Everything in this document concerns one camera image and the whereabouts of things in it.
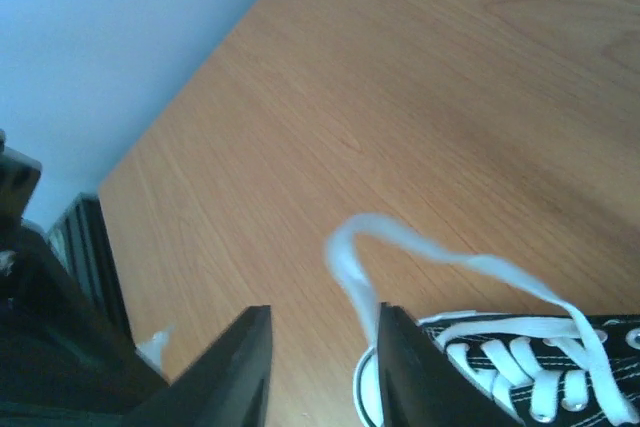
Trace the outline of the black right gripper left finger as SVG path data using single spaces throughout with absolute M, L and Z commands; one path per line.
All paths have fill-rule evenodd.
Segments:
M 124 426 L 263 426 L 272 365 L 272 313 L 246 308 L 169 387 Z

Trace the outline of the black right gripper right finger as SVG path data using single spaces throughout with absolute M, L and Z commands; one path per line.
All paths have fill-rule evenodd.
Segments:
M 385 426 L 517 426 L 476 389 L 399 306 L 381 306 L 377 340 Z

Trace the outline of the black white canvas sneaker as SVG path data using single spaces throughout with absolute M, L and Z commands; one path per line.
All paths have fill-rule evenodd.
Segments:
M 588 316 L 609 359 L 620 391 L 639 414 L 639 314 Z M 561 337 L 549 325 L 568 317 L 459 311 L 417 321 L 435 346 L 435 360 L 451 364 L 495 413 L 504 410 L 514 426 L 614 426 L 595 398 L 583 341 Z M 534 332 L 525 323 L 544 327 Z M 500 332 L 508 323 L 515 332 Z M 383 426 L 374 347 L 360 358 L 352 393 L 363 426 Z

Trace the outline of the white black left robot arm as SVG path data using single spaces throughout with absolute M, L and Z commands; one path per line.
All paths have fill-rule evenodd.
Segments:
M 86 299 L 23 213 L 40 164 L 1 149 L 1 423 L 119 426 L 168 383 Z

